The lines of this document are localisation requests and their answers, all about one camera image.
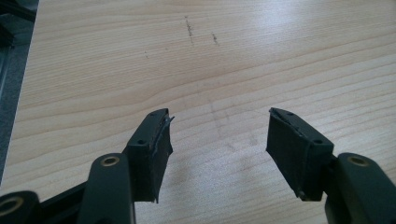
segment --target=gray floor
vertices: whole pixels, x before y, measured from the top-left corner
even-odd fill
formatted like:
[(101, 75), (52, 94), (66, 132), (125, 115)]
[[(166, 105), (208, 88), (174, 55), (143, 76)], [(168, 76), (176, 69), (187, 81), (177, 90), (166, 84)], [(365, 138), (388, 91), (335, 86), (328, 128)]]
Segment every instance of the gray floor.
[[(25, 7), (34, 9), (37, 4), (38, 1), (29, 1), (29, 6)], [(13, 47), (0, 48), (1, 184), (34, 24), (9, 14), (1, 15), (0, 23), (14, 34)]]

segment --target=screw hole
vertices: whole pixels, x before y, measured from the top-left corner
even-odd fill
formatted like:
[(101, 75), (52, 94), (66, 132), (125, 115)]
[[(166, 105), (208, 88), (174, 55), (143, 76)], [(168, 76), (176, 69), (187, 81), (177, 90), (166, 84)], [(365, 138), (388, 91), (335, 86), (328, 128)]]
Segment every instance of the screw hole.
[(118, 157), (106, 157), (100, 162), (103, 166), (112, 166), (120, 161)]
[(23, 198), (19, 196), (5, 199), (4, 201), (0, 202), (0, 217), (14, 212), (20, 208), (22, 204)]
[(359, 166), (368, 166), (369, 165), (369, 163), (366, 160), (359, 158), (359, 157), (351, 156), (351, 157), (348, 157), (347, 159), (349, 160), (349, 162), (352, 162), (355, 165), (359, 165)]

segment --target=dark scratch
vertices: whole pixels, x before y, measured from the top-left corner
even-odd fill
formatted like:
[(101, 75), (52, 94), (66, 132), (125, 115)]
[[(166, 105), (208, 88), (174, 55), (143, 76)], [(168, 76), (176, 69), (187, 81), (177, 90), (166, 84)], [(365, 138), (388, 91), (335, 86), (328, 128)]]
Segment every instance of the dark scratch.
[(212, 35), (213, 35), (213, 41), (215, 41), (215, 44), (219, 46), (218, 38), (215, 36), (215, 34), (212, 33)]
[(249, 136), (249, 143), (251, 146), (257, 146), (259, 144), (259, 140), (251, 133)]
[(189, 31), (190, 41), (191, 41), (191, 43), (193, 43), (192, 42), (192, 27), (189, 23), (189, 17), (185, 16), (184, 19), (186, 19), (186, 25), (187, 25), (187, 30)]
[(226, 146), (231, 150), (231, 152), (237, 152), (238, 149), (236, 149), (233, 145), (231, 145), (230, 143), (227, 143)]

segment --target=wood grain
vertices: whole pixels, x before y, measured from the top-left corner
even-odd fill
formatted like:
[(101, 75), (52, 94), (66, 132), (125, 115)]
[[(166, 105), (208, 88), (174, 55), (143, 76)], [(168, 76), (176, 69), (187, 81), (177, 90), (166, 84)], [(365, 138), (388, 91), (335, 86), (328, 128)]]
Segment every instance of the wood grain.
[(395, 1), (41, 0), (1, 194), (48, 199), (176, 116), (160, 203), (138, 223), (326, 223), (265, 152), (270, 107), (396, 183)]

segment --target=wooden tabletop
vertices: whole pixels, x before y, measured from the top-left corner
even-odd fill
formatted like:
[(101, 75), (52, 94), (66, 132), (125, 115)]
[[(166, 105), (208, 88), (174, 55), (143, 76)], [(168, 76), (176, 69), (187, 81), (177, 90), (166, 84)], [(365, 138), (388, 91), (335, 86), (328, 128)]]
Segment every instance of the wooden tabletop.
[(396, 183), (396, 2), (41, 0), (0, 194), (74, 187), (163, 107), (175, 152), (138, 223), (326, 223), (265, 152), (268, 110)]

